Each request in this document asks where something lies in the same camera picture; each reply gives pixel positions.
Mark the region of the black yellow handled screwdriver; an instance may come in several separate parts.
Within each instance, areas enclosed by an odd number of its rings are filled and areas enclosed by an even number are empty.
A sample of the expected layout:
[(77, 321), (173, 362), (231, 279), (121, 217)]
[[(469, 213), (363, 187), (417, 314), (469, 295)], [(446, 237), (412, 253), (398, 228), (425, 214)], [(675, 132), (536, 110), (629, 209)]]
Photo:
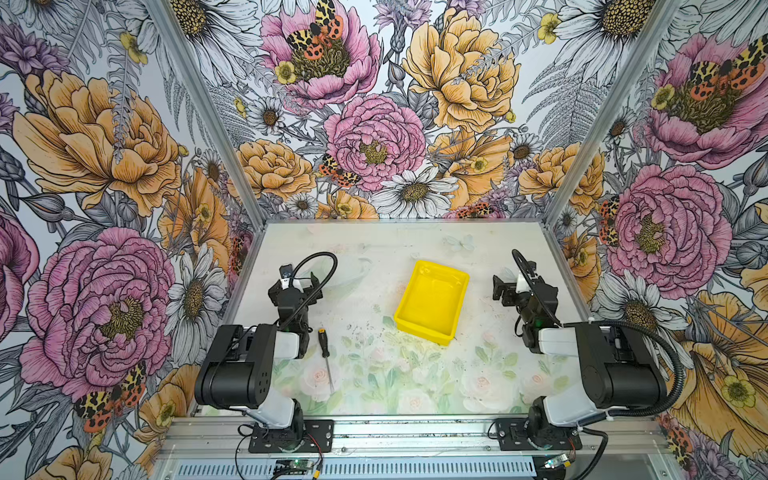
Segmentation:
[(327, 331), (324, 328), (320, 328), (318, 330), (318, 342), (321, 349), (322, 358), (324, 359), (325, 366), (326, 366), (326, 372), (328, 376), (328, 382), (329, 382), (329, 388), (331, 393), (335, 392), (335, 386), (333, 382), (333, 374), (332, 369), (330, 366), (330, 349), (329, 349), (329, 342), (328, 342), (328, 334)]

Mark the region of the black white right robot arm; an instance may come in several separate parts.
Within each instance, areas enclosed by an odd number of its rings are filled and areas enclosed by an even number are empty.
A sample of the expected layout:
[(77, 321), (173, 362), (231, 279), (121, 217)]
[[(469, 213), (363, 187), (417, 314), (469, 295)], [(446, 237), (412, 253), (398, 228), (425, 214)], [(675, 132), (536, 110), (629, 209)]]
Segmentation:
[(558, 289), (537, 277), (505, 282), (492, 277), (492, 298), (518, 313), (515, 333), (534, 354), (573, 358), (579, 380), (568, 389), (539, 396), (526, 416), (498, 418), (489, 436), (503, 451), (581, 448), (587, 426), (616, 413), (651, 416), (668, 398), (666, 381), (639, 327), (598, 322), (562, 324), (554, 316)]

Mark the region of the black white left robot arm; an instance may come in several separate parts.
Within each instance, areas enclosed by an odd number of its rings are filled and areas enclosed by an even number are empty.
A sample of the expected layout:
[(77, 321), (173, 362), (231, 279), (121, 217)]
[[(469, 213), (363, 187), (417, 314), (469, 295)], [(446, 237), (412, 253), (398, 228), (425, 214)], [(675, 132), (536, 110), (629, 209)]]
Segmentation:
[(315, 276), (277, 281), (268, 295), (278, 310), (276, 324), (220, 327), (194, 386), (197, 404), (240, 413), (253, 421), (249, 450), (296, 451), (309, 440), (298, 400), (271, 386), (273, 367), (306, 355), (312, 328), (308, 307), (319, 286)]

